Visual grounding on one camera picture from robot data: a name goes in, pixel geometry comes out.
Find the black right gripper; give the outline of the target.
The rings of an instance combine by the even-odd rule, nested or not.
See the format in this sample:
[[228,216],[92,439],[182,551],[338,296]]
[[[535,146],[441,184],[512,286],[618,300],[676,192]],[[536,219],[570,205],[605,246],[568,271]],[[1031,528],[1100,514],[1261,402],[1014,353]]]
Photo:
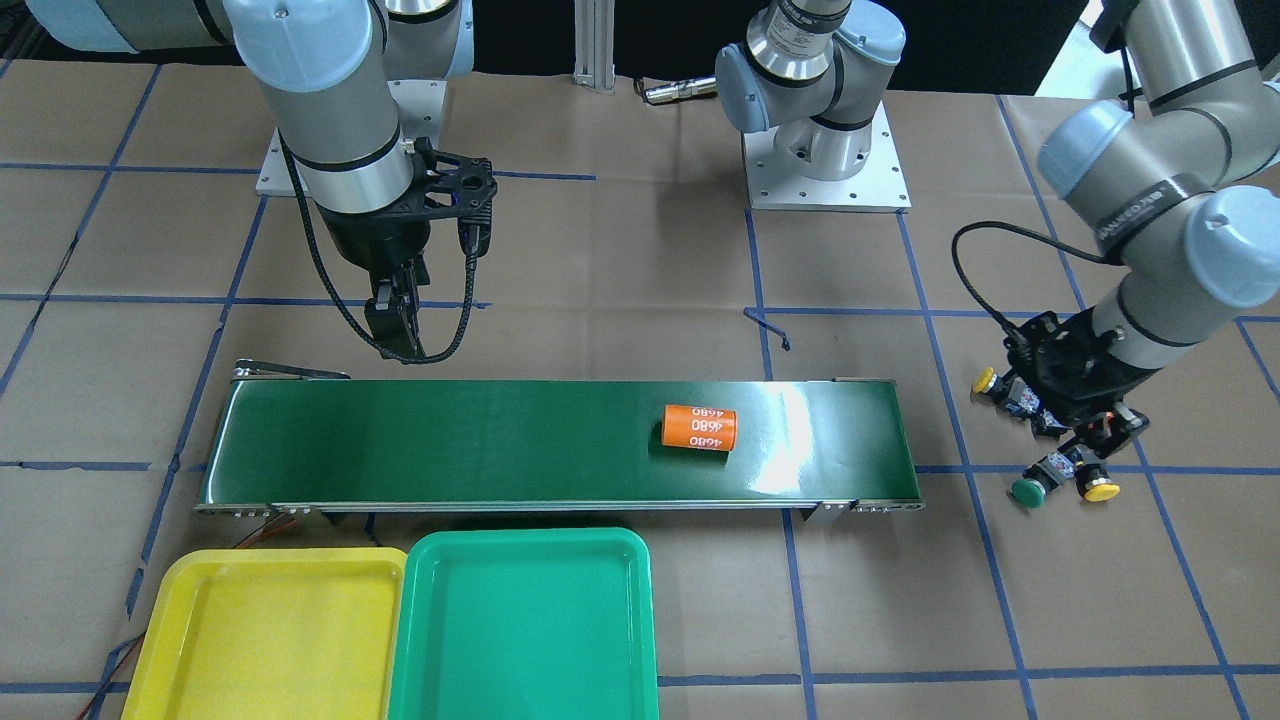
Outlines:
[[366,270],[372,297],[365,319],[384,359],[421,357],[417,286],[430,283],[424,250],[430,238],[421,200],[398,200],[376,211],[325,210],[339,255]]

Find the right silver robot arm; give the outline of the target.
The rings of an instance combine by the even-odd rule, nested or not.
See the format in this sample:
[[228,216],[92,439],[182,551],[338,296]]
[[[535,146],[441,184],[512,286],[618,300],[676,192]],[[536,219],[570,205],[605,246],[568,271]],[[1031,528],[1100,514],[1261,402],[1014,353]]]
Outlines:
[[[474,305],[477,260],[492,237],[497,182],[484,158],[466,158],[406,133],[390,82],[440,81],[474,64],[468,1],[32,1],[60,44],[81,51],[142,53],[232,46],[276,119],[285,170],[317,275],[317,209],[348,263],[366,270],[364,322],[340,315],[383,357],[443,363],[460,347]],[[434,220],[454,219],[465,256],[463,306],[436,354],[419,337],[419,291]]]

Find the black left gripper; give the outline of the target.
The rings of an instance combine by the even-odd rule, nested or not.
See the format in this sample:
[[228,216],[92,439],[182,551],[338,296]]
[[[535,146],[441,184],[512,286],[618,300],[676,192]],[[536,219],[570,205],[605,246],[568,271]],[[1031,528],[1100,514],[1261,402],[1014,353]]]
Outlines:
[[1005,338],[1011,370],[1036,392],[1066,427],[1079,427],[1106,413],[1149,377],[1112,356],[1115,331],[1093,329],[1093,313],[1082,311],[1060,322],[1046,311]]

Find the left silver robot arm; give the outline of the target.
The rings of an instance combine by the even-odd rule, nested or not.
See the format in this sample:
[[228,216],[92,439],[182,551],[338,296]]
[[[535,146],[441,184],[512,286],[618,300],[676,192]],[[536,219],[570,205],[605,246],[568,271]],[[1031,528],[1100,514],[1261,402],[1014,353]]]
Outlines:
[[[1277,197],[1245,178],[1277,163],[1277,86],[1230,1],[1107,1],[1093,31],[1128,47],[1149,115],[1098,101],[1044,141],[1038,172],[1092,228],[1116,290],[1061,322],[1000,316],[1010,372],[975,391],[1028,389],[1065,427],[1139,428],[1128,392],[1277,292]],[[867,150],[905,28],[870,1],[773,1],[714,79],[742,133],[776,131],[794,165],[835,179]]]

